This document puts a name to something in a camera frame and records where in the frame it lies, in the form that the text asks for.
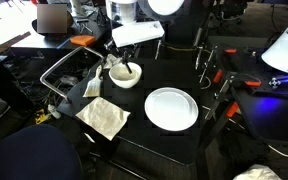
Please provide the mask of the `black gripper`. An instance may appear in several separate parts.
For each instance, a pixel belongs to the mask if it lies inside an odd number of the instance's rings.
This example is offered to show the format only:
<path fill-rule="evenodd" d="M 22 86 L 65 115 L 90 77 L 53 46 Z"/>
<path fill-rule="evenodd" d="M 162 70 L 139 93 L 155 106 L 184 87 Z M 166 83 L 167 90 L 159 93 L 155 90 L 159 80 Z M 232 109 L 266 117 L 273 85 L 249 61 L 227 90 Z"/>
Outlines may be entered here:
<path fill-rule="evenodd" d="M 132 46 L 117 47 L 113 39 L 109 39 L 104 43 L 104 48 L 109 54 L 117 58 L 131 58 L 134 56 L 134 48 Z"/>

